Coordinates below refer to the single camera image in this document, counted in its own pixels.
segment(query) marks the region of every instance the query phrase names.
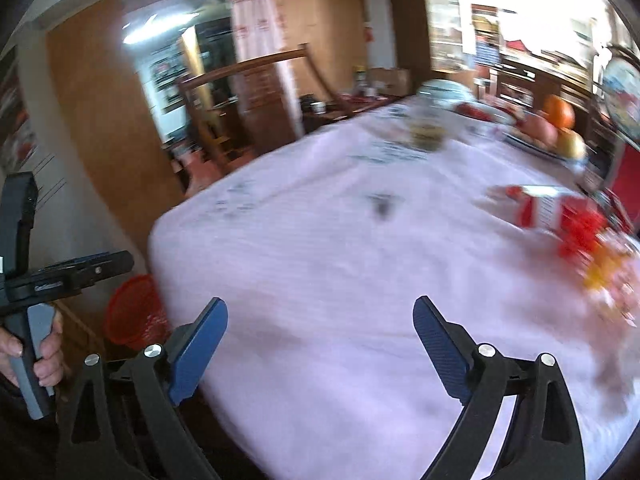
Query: wooden chair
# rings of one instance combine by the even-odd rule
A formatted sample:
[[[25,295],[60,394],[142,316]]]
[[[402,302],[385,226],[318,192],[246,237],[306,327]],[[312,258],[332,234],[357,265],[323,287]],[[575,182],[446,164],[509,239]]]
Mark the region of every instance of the wooden chair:
[[[236,157],[237,153],[234,150],[225,147],[228,141],[225,136],[220,132],[217,137],[212,135],[204,111],[196,106],[191,95],[193,89],[217,79],[234,76],[240,115],[251,137],[255,154],[262,155],[296,140],[290,126],[282,83],[274,63],[301,57],[306,59],[311,73],[331,99],[344,111],[345,115],[352,117],[351,107],[329,87],[311,58],[306,44],[300,45],[297,50],[249,59],[178,83],[178,90],[187,112],[192,123],[197,127],[200,137],[198,141],[210,160],[220,167],[223,174],[230,173],[242,164],[238,158],[245,156],[250,159],[255,155],[249,150],[241,157]]]

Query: ceiling light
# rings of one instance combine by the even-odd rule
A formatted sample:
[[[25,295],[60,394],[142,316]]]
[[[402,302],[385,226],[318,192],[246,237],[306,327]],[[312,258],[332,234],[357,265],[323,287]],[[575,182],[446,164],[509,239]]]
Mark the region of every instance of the ceiling light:
[[[146,23],[142,27],[137,28],[129,34],[124,39],[124,43],[131,44],[148,40],[149,38],[158,36],[172,28],[180,27],[180,25],[186,25],[197,15],[197,12],[194,12],[193,14],[173,14],[166,18],[156,19],[157,14],[154,14],[146,20]]]

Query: cup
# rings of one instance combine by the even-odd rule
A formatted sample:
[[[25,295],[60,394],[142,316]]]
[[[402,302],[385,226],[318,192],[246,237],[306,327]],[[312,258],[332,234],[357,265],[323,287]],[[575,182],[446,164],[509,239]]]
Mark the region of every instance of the cup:
[[[313,113],[320,115],[326,113],[326,103],[324,101],[316,101],[311,103],[311,110]]]

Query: table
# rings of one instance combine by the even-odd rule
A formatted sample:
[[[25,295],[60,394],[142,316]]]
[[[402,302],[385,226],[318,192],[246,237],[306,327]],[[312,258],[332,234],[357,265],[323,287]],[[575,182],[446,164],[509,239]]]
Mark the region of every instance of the table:
[[[416,480],[460,414],[412,324],[428,295],[504,355],[556,356],[596,480],[640,419],[618,365],[624,334],[588,309],[556,241],[513,226],[487,197],[572,176],[443,110],[452,138],[440,152],[389,142],[406,138],[402,115],[419,106],[326,126],[159,219],[150,259],[170,321],[193,321],[213,296],[229,308],[204,395],[271,478]],[[509,418],[501,411],[475,478],[490,473]]]
[[[369,103],[359,103],[351,105],[353,108],[354,114],[361,114],[363,112],[369,112],[371,110],[375,110],[376,108],[380,108],[383,106],[387,106],[389,104],[395,103],[400,99],[396,96],[380,96],[383,99],[372,98]],[[328,124],[337,123],[338,121],[343,121],[347,119],[347,115],[343,110],[340,110],[335,105],[329,104],[327,107],[327,112],[324,114],[315,114],[313,112],[303,112],[302,113],[302,123],[305,128],[305,133],[311,134],[316,131],[318,128],[322,126],[326,126]]]

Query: gray grip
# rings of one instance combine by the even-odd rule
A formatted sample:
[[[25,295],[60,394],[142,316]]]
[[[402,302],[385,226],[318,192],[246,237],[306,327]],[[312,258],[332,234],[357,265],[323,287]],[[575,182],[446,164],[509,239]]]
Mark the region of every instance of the gray grip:
[[[31,342],[33,343],[36,360],[42,359],[40,343],[51,333],[51,325],[55,315],[56,309],[47,303],[33,305],[27,309],[29,328],[31,329]],[[53,397],[55,393],[53,386],[47,386],[47,393],[49,397]]]
[[[29,416],[38,420],[50,415],[54,411],[52,388],[43,388],[33,371],[40,353],[40,343],[51,332],[51,323],[55,309],[40,303],[30,306],[27,312],[18,312],[7,316],[4,320],[5,328],[22,342],[22,357],[11,357],[11,367],[20,386],[20,392],[27,405]]]

